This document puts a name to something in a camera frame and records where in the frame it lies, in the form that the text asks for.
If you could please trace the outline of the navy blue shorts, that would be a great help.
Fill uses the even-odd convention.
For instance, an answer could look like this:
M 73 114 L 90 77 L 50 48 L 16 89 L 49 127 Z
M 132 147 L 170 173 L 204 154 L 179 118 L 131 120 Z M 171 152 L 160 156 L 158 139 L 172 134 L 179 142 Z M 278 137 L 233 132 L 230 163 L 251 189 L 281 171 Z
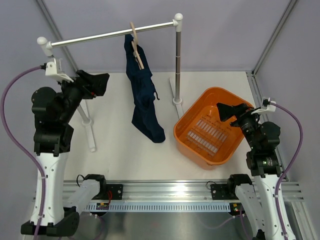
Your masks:
M 126 34 L 124 37 L 126 75 L 131 84 L 134 103 L 131 123 L 153 143 L 162 143 L 166 140 L 166 136 L 156 117 L 154 101 L 159 97 L 152 81 L 153 75 L 144 50 L 138 45 L 137 51 L 143 64 L 143 69 L 139 68 L 134 57 L 133 40 L 131 34 Z

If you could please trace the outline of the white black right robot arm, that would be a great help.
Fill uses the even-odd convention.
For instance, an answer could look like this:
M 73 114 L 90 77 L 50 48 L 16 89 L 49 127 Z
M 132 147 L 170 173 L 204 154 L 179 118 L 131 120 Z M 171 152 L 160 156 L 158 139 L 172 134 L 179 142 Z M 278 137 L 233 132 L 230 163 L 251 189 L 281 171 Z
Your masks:
M 227 180 L 226 192 L 239 199 L 242 211 L 250 222 L 255 240 L 294 240 L 282 194 L 282 171 L 276 155 L 281 129 L 273 122 L 259 123 L 262 113 L 274 112 L 275 102 L 265 99 L 262 107 L 253 108 L 245 103 L 227 105 L 217 103 L 221 122 L 232 117 L 232 127 L 241 129 L 250 151 L 246 164 L 251 175 L 232 174 Z

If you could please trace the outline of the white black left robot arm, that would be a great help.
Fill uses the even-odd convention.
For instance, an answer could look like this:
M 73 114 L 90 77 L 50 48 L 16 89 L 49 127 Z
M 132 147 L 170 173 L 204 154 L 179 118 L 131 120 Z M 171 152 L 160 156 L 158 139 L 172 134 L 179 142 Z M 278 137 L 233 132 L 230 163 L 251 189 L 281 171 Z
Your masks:
M 60 92 L 41 87 L 31 97 L 34 152 L 40 169 L 33 213 L 20 229 L 23 235 L 71 237 L 88 203 L 93 198 L 103 199 L 108 192 L 104 175 L 88 174 L 76 192 L 63 201 L 64 174 L 74 132 L 69 122 L 82 100 L 105 94 L 110 78 L 108 73 L 76 73 L 71 82 L 60 83 Z

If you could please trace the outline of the wooden clothes hanger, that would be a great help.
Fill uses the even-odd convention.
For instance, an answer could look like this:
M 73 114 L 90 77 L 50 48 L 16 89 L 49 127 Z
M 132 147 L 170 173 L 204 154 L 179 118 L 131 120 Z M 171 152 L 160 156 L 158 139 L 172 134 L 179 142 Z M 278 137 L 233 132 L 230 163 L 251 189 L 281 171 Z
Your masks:
M 144 65 L 142 62 L 142 59 L 140 57 L 140 54 L 138 52 L 138 36 L 137 36 L 137 32 L 134 26 L 133 22 L 130 22 L 130 27 L 132 29 L 132 33 L 133 33 L 133 40 L 131 41 L 131 45 L 133 48 L 133 56 L 135 57 L 136 62 L 138 63 L 139 69 L 143 70 L 144 69 Z

